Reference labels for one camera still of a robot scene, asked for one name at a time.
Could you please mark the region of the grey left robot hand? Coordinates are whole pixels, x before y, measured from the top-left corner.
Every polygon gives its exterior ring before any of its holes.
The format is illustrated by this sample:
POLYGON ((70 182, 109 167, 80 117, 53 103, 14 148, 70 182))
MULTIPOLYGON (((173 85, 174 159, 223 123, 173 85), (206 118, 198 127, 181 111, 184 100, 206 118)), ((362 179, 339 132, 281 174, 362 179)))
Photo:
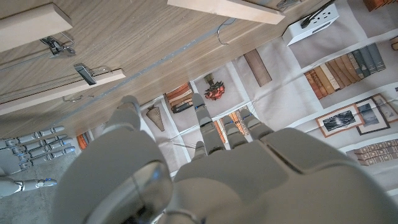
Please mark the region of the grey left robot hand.
POLYGON ((175 175, 125 96, 57 185, 53 223, 396 223, 397 205, 357 163, 248 110, 248 141, 225 119, 226 149, 194 94, 203 136, 175 175))

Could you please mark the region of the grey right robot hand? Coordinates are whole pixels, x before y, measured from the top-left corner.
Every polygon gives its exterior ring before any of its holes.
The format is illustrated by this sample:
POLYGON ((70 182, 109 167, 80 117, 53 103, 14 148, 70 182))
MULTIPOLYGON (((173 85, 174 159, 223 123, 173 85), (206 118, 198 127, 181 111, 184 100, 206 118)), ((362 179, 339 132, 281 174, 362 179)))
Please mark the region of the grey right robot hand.
POLYGON ((57 184, 51 178, 14 180, 10 175, 74 152, 72 139, 66 134, 59 135, 63 130, 63 126, 56 126, 15 138, 1 139, 1 197, 57 184))

